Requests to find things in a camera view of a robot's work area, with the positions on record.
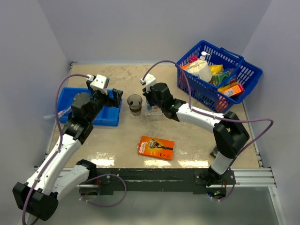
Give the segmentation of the dark smoked plastic cup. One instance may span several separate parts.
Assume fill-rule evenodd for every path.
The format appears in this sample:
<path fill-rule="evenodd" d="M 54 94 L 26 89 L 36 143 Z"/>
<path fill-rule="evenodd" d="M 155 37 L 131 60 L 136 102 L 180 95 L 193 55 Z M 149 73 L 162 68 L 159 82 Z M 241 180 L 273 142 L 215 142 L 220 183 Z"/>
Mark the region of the dark smoked plastic cup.
<path fill-rule="evenodd" d="M 133 116 L 141 114 L 143 99 L 140 95 L 132 94 L 127 98 L 129 110 Z"/>

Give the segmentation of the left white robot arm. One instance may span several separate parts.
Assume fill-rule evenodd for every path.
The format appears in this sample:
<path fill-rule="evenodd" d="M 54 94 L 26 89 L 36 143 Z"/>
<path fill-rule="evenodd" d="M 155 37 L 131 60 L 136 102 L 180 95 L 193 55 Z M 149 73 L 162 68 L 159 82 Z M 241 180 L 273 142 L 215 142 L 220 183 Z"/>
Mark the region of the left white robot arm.
<path fill-rule="evenodd" d="M 22 210 L 23 224 L 26 224 L 26 214 L 47 221 L 56 211 L 59 200 L 71 189 L 81 182 L 92 184 L 96 181 L 96 165 L 86 160 L 80 161 L 62 181 L 58 181 L 58 177 L 92 132 L 92 123 L 101 110 L 118 108 L 122 95 L 117 89 L 90 90 L 75 95 L 68 120 L 49 156 L 30 178 L 16 183 L 12 189 L 16 204 Z"/>

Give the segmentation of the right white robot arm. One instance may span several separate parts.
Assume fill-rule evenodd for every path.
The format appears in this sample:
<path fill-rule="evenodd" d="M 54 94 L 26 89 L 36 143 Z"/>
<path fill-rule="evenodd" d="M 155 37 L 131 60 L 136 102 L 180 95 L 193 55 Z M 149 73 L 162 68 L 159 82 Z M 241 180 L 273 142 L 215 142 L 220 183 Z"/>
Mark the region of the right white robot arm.
<path fill-rule="evenodd" d="M 157 106 L 165 117 L 190 123 L 213 133 L 217 156 L 201 177 L 209 183 L 220 184 L 225 179 L 225 172 L 231 162 L 249 140 L 249 134 L 237 115 L 233 112 L 212 113 L 192 107 L 187 102 L 174 98 L 166 83 L 159 82 L 142 91 L 149 105 Z"/>

